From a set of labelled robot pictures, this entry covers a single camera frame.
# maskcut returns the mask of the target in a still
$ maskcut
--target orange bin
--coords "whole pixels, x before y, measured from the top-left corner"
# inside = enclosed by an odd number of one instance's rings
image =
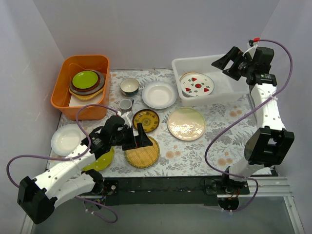
[[[66,59],[62,65],[58,80],[55,84],[51,97],[51,104],[62,111],[70,120],[76,119],[76,113],[81,106],[68,106],[71,98],[69,93],[69,83],[73,77],[82,71],[97,70],[105,76],[104,90],[102,98],[98,104],[107,105],[111,87],[111,75],[109,72],[109,59],[104,55],[78,55]],[[79,120],[102,119],[107,112],[106,108],[99,106],[89,106],[80,112]]]

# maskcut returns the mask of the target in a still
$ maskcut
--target white plastic container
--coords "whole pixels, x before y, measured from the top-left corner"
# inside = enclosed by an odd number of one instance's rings
[[[212,67],[211,63],[221,58],[223,55],[177,58],[172,61],[172,68],[183,106],[202,106],[217,103],[228,103],[237,101],[244,94],[249,93],[246,78],[242,77],[236,81],[221,70]],[[187,97],[183,94],[180,86],[180,78],[188,72],[199,72],[209,76],[214,81],[214,91],[206,96]]]

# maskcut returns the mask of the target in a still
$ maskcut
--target floral tablecloth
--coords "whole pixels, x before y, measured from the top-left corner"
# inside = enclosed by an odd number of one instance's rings
[[[161,80],[175,84],[176,80],[172,70],[132,70],[111,72],[112,86],[110,91],[109,106],[118,109],[118,103],[125,97],[122,95],[119,84],[123,79],[135,78],[140,83],[139,93],[133,97],[133,113],[141,109],[150,109],[142,101],[141,93],[144,86],[152,81]],[[246,96],[236,102],[228,104],[214,104],[209,106],[194,107],[200,111],[206,121],[207,129],[205,134],[199,139],[191,142],[182,141],[168,130],[167,118],[169,114],[182,107],[181,100],[171,107],[163,110],[155,110],[160,118],[159,127],[147,135],[152,136],[159,143],[160,156],[158,161],[149,168],[139,169],[131,166],[125,159],[124,152],[120,147],[115,147],[113,162],[102,171],[103,177],[139,177],[139,176],[204,176],[219,175],[220,173],[207,166],[204,160],[204,153],[209,142],[230,123],[239,119],[242,115],[250,111],[250,105]],[[82,121],[82,126],[87,132],[104,125],[111,112],[99,121]],[[58,127],[74,123],[64,115],[61,116]],[[214,143],[209,154],[209,161],[212,165],[221,170],[236,163],[244,156],[244,145],[251,135],[256,131],[256,121],[254,116],[243,120],[238,125],[230,129]],[[51,152],[51,157],[58,157]],[[47,168],[54,166],[57,161],[49,161]],[[257,174],[271,174],[269,168],[262,169]]]

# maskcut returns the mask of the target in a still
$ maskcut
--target gray plate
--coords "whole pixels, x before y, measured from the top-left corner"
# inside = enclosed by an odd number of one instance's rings
[[[97,73],[98,76],[99,76],[99,84],[98,84],[98,86],[95,89],[93,89],[93,90],[90,90],[90,91],[87,91],[87,92],[82,92],[82,91],[75,90],[74,87],[73,87],[72,81],[70,81],[69,88],[70,88],[70,90],[74,94],[85,96],[85,95],[93,94],[93,93],[97,92],[98,90],[100,90],[101,88],[103,88],[103,86],[105,84],[105,77],[104,77],[104,75],[101,72],[98,72],[98,71],[95,71],[95,70],[91,70],[91,71]]]

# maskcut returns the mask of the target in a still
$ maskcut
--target cup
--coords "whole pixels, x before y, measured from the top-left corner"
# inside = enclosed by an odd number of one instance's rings
[[[133,103],[134,103],[134,100],[130,100],[130,99],[121,100],[119,102],[121,113],[124,114],[128,111],[131,111]]]
[[[124,79],[120,83],[121,92],[126,97],[133,97],[134,95],[136,95],[138,93],[139,86],[139,82],[133,78]]]

